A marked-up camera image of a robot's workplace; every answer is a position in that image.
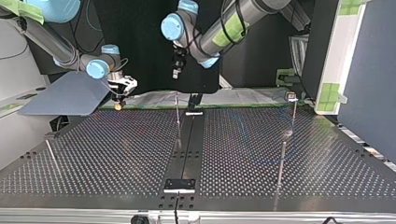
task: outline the thin metal pin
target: thin metal pin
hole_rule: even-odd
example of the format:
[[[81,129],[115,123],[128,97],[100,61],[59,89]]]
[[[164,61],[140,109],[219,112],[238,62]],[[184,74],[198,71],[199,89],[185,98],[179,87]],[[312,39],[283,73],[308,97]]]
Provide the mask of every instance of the thin metal pin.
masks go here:
[[[282,151],[280,153],[280,164],[279,164],[279,174],[277,176],[277,187],[280,188],[282,184],[282,175],[283,175],[283,165],[285,162],[285,155],[286,155],[286,142],[282,143]]]
[[[177,125],[180,126],[180,114],[178,113],[178,92],[176,92],[176,96],[175,96],[175,105],[176,105],[176,113],[177,113]]]
[[[47,143],[47,147],[49,148],[50,156],[52,157],[53,160],[56,161],[55,154],[53,154],[52,147],[50,146],[50,141],[48,139],[46,139],[46,143]]]

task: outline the black cable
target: black cable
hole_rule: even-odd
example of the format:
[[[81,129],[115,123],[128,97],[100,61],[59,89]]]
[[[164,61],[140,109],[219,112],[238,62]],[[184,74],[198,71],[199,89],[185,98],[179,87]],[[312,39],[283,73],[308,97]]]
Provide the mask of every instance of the black cable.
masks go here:
[[[291,13],[291,19],[290,19],[291,25],[293,25],[294,13],[295,13],[295,8],[296,8],[296,6],[297,6],[297,3],[298,3],[298,0],[295,0],[294,6],[293,6],[293,12]],[[300,79],[300,83],[301,83],[301,85],[303,86],[303,89],[304,89],[306,95],[308,96],[308,98],[309,98],[309,100],[312,102],[312,104],[313,104],[313,105],[316,105],[316,104],[315,104],[315,101],[312,99],[312,97],[309,95],[308,91],[306,90],[306,87],[305,87],[305,85],[304,85],[304,83],[303,83],[303,79],[301,78],[299,72],[297,71],[296,62],[294,61],[294,58],[293,58],[292,56],[291,56],[291,60],[292,60],[292,62],[293,62],[293,67],[296,68],[296,74],[295,74],[295,75]]]
[[[174,213],[175,213],[175,223],[176,223],[176,224],[178,224],[178,215],[177,215],[178,195],[179,195],[179,193],[177,194],[176,205],[175,205],[175,210],[174,210]]]
[[[85,3],[85,0],[83,0],[83,1],[81,2],[81,5],[84,6],[84,3]],[[78,30],[79,22],[80,22],[80,20],[81,20],[82,10],[83,10],[83,7],[81,7],[81,9],[80,9],[79,12],[78,12],[78,18],[77,18],[77,21],[76,21],[76,27],[73,29],[73,24],[72,24],[71,21],[69,22],[69,25],[70,25],[70,29],[72,30],[73,38],[74,38],[74,40],[75,40],[75,42],[76,42],[76,47],[77,47],[77,49],[80,50],[80,51],[82,51],[83,53],[92,53],[92,52],[95,52],[95,51],[99,48],[100,43],[104,40],[104,38],[102,37],[102,38],[96,43],[95,47],[94,47],[93,49],[90,49],[90,50],[84,49],[84,48],[79,44],[79,42],[78,42],[78,40],[77,40],[76,33],[77,33],[77,30]]]
[[[239,21],[241,22],[243,28],[241,36],[245,37],[245,35],[247,34],[247,27],[245,25],[244,16],[242,15],[240,0],[235,0],[235,9],[236,9],[236,14],[238,14]]]
[[[18,56],[22,55],[24,52],[26,52],[26,50],[27,50],[28,47],[29,47],[29,45],[26,43],[26,46],[25,46],[25,48],[23,49],[23,51],[21,51],[21,52],[19,52],[19,53],[17,53],[17,54],[11,55],[11,56],[7,56],[7,57],[4,57],[4,58],[0,58],[0,60],[5,60],[5,59],[11,59],[11,58],[18,57]]]
[[[227,39],[234,45],[238,45],[240,43],[242,43],[242,41],[244,40],[244,38],[242,38],[241,40],[235,42],[230,35],[227,32],[227,29],[225,27],[225,22],[224,22],[224,9],[225,9],[225,5],[227,3],[227,0],[223,0],[222,4],[221,4],[221,9],[220,9],[220,24],[221,24],[221,29],[223,31],[223,33],[225,34],[225,36],[227,37]],[[242,25],[242,37],[245,37],[247,34],[247,27],[245,25],[245,20],[244,17],[242,15],[242,11],[241,11],[241,6],[240,6],[240,0],[235,0],[235,10],[236,10],[236,14],[238,15],[238,19],[241,22]]]
[[[330,221],[333,221],[335,224],[342,224],[341,222],[337,222],[334,217],[328,217],[326,220],[324,220],[323,224],[328,224]]]
[[[224,34],[226,35],[227,39],[228,39],[233,45],[230,46],[230,47],[229,47],[228,49],[226,49],[225,51],[223,51],[223,52],[221,53],[221,55],[226,54],[229,50],[231,50],[231,49],[233,48],[234,45],[240,44],[240,43],[244,40],[244,38],[242,38],[240,41],[235,42],[235,41],[233,41],[233,39],[230,37],[230,35],[227,33],[227,30],[226,30],[226,27],[225,27],[225,24],[224,24],[224,19],[223,19],[223,18],[224,18],[224,8],[225,8],[225,5],[226,5],[226,1],[227,1],[227,0],[223,0],[222,5],[221,5],[220,23],[221,23],[221,28],[222,28]],[[242,31],[242,34],[241,34],[241,35],[242,35],[242,37],[245,37],[245,36],[246,36],[246,33],[247,33],[247,27],[246,27],[246,25],[245,25],[244,18],[243,18],[243,15],[242,15],[241,7],[240,7],[240,0],[235,0],[235,9],[236,9],[236,13],[237,13],[237,15],[238,15],[238,19],[241,21],[241,25],[242,25],[242,28],[243,28],[243,31]],[[187,42],[187,47],[186,47],[186,49],[188,49],[188,50],[190,51],[190,45],[191,45],[192,43],[194,43],[195,46],[198,48],[198,50],[199,50],[202,54],[204,54],[206,57],[208,57],[208,58],[219,58],[219,57],[221,57],[221,55],[219,55],[219,56],[210,55],[210,54],[206,53],[206,52],[202,49],[201,44],[198,43],[198,41],[197,41],[197,37],[199,36],[199,34],[198,34],[198,35],[196,34],[196,30],[198,30],[199,34],[202,33],[201,29],[199,29],[199,26],[197,26],[196,23],[195,23],[195,25],[194,25],[194,27],[193,27],[193,29],[192,29],[192,41],[191,41],[191,42],[190,42],[190,40],[189,40],[189,34],[188,34],[187,30],[186,30],[186,32],[185,32],[185,35],[186,35],[186,42]]]

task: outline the robotic arm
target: robotic arm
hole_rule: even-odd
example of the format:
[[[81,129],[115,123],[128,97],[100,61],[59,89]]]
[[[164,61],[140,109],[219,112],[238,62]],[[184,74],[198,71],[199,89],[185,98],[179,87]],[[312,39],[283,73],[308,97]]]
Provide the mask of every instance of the robotic arm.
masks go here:
[[[220,18],[205,33],[196,29],[198,4],[191,0],[180,0],[175,13],[162,22],[161,30],[166,39],[173,41],[178,58],[190,55],[204,68],[212,67],[219,59],[219,53],[244,36],[244,31],[267,14],[277,13],[290,0],[234,0],[223,7]],[[174,63],[174,78],[181,72],[184,63]]]
[[[95,79],[107,77],[108,87],[112,91],[112,100],[116,104],[116,109],[122,108],[124,99],[137,86],[136,80],[123,75],[120,50],[115,45],[102,46],[102,54],[99,56],[83,54],[46,24],[41,25],[30,18],[14,16],[1,7],[0,19],[6,19],[21,34],[35,42],[53,57],[58,66],[71,70],[86,71],[89,76]]]

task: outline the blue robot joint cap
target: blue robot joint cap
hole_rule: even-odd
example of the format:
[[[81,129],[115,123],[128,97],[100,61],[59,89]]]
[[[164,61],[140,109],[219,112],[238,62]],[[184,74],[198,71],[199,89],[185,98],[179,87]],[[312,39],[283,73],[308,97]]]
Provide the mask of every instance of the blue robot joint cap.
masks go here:
[[[163,36],[170,41],[179,40],[184,34],[184,26],[181,18],[175,14],[169,14],[161,23]]]
[[[117,45],[103,45],[102,53],[105,54],[120,54],[120,49]]]
[[[192,12],[192,13],[198,15],[199,6],[194,1],[191,1],[191,0],[180,0],[178,2],[178,8],[186,10],[186,11],[189,11],[189,12]]]
[[[110,69],[108,64],[103,60],[92,60],[87,65],[87,73],[90,77],[100,79],[108,75]]]

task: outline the cable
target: cable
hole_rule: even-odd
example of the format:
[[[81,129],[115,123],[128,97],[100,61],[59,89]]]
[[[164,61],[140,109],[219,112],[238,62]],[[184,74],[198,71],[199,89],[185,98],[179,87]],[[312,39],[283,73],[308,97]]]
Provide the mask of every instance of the cable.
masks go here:
[[[95,47],[94,47],[93,49],[90,49],[90,50],[84,49],[84,48],[78,43],[77,36],[76,36],[77,30],[78,30],[78,26],[79,26],[79,22],[80,22],[80,20],[81,20],[81,15],[82,15],[82,8],[79,10],[79,13],[78,13],[78,18],[77,18],[77,21],[76,21],[76,27],[73,28],[73,24],[72,24],[71,21],[69,22],[69,26],[70,26],[70,29],[71,29],[72,32],[73,32],[73,38],[74,38],[74,40],[75,40],[75,42],[76,42],[76,47],[77,47],[77,49],[79,49],[80,51],[82,51],[83,53],[86,53],[86,54],[87,54],[87,53],[92,53],[92,52],[95,52],[95,51],[99,48],[100,43],[102,43],[102,41],[104,40],[104,38],[102,37],[102,38],[96,43],[96,45],[95,45]]]
[[[120,63],[121,63],[120,67],[114,69],[114,71],[120,71],[121,68],[123,68],[128,62],[129,62],[129,59],[128,59],[128,58],[122,59],[122,60],[120,61]]]
[[[17,54],[11,55],[11,56],[7,56],[7,57],[4,57],[4,58],[0,58],[0,60],[5,60],[5,59],[11,59],[11,58],[18,57],[18,56],[22,55],[24,52],[26,52],[26,50],[28,49],[28,47],[29,47],[29,45],[28,45],[28,43],[26,43],[26,46],[25,46],[25,48],[23,49],[23,51],[21,51],[21,52],[19,52],[19,53],[17,53]]]
[[[290,19],[291,25],[293,25],[294,13],[295,13],[295,8],[297,6],[297,3],[298,3],[298,0],[295,0],[294,7],[293,7],[293,12],[291,13],[291,19]],[[305,85],[303,83],[303,79],[301,78],[301,75],[299,74],[299,71],[297,70],[297,65],[296,65],[296,62],[294,61],[294,57],[291,57],[291,61],[293,63],[293,67],[295,68],[296,75],[300,79],[300,83],[303,86],[303,89],[304,89],[306,95],[309,97],[309,100],[312,102],[312,104],[316,105],[315,101],[313,100],[313,98],[309,95],[308,91],[306,90],[306,87],[305,87]]]
[[[177,194],[177,199],[176,199],[176,204],[175,204],[175,210],[174,210],[174,213],[175,213],[175,223],[176,223],[176,224],[178,224],[177,206],[178,206],[178,195],[179,195],[179,194],[180,194],[180,193]]]
[[[338,222],[337,220],[335,220],[334,217],[326,218],[326,220],[324,220],[323,224],[328,224],[328,223],[330,223],[330,221],[333,221],[335,224],[342,224],[341,222]]]
[[[239,19],[240,22],[241,22],[242,28],[243,28],[243,31],[242,31],[242,34],[241,34],[241,35],[242,35],[242,37],[244,37],[244,38],[242,38],[242,39],[239,40],[238,42],[235,42],[235,41],[233,41],[233,39],[232,39],[232,38],[230,37],[230,35],[228,34],[227,29],[226,29],[225,24],[224,24],[224,8],[225,8],[225,5],[226,5],[226,3],[227,3],[226,1],[227,1],[227,0],[223,0],[222,5],[221,5],[221,10],[220,10],[220,23],[221,23],[221,28],[222,28],[224,34],[226,35],[227,39],[228,39],[233,45],[230,46],[230,47],[229,47],[228,49],[226,49],[225,51],[223,51],[219,56],[210,55],[210,54],[206,53],[206,52],[202,49],[201,44],[198,43],[198,41],[197,41],[197,37],[199,36],[199,34],[202,33],[202,31],[201,31],[201,29],[199,28],[199,26],[195,23],[195,25],[194,25],[194,27],[193,27],[193,29],[192,29],[192,41],[191,41],[191,42],[190,42],[190,40],[189,40],[188,31],[186,30],[186,32],[185,32],[186,42],[187,42],[186,49],[188,49],[188,50],[190,51],[190,45],[191,45],[192,43],[194,43],[195,46],[198,48],[198,50],[199,50],[202,54],[204,54],[206,57],[208,57],[208,58],[220,58],[221,55],[224,55],[224,54],[226,54],[229,50],[231,50],[231,49],[233,48],[234,45],[240,44],[240,43],[245,39],[245,36],[246,36],[246,34],[247,34],[247,27],[246,27],[246,25],[245,25],[244,18],[243,18],[243,15],[242,15],[241,7],[240,7],[240,0],[235,0],[235,10],[236,10],[236,13],[237,13],[237,15],[238,15],[238,19]]]
[[[86,6],[86,8],[85,8],[85,18],[87,19],[88,24],[91,26],[91,28],[92,28],[93,30],[98,31],[98,32],[102,32],[101,29],[98,29],[98,28],[94,27],[94,26],[91,24],[91,22],[90,22],[90,17],[89,17],[89,14],[90,14],[90,3],[91,3],[91,0],[88,0],[87,6]]]
[[[244,21],[244,18],[243,18],[243,15],[242,15],[242,11],[241,11],[241,6],[240,6],[240,0],[235,0],[235,10],[236,10],[236,14],[238,15],[238,19],[239,19],[239,21],[241,22],[241,25],[242,25],[242,29],[243,29],[243,31],[242,31],[242,37],[244,37],[244,38],[242,38],[241,40],[239,40],[239,41],[237,41],[237,42],[235,42],[231,37],[230,37],[230,35],[228,34],[228,32],[227,32],[227,29],[226,29],[226,25],[225,25],[225,23],[224,23],[224,12],[225,12],[225,5],[226,5],[226,3],[227,3],[227,0],[223,0],[223,2],[222,2],[222,4],[221,4],[221,10],[220,10],[220,24],[221,24],[221,28],[222,28],[222,31],[223,31],[223,33],[225,34],[225,36],[227,37],[227,39],[233,44],[233,45],[238,45],[238,44],[240,44],[240,43],[242,43],[242,41],[245,39],[245,36],[246,36],[246,34],[247,34],[247,27],[246,27],[246,25],[245,25],[245,21]]]

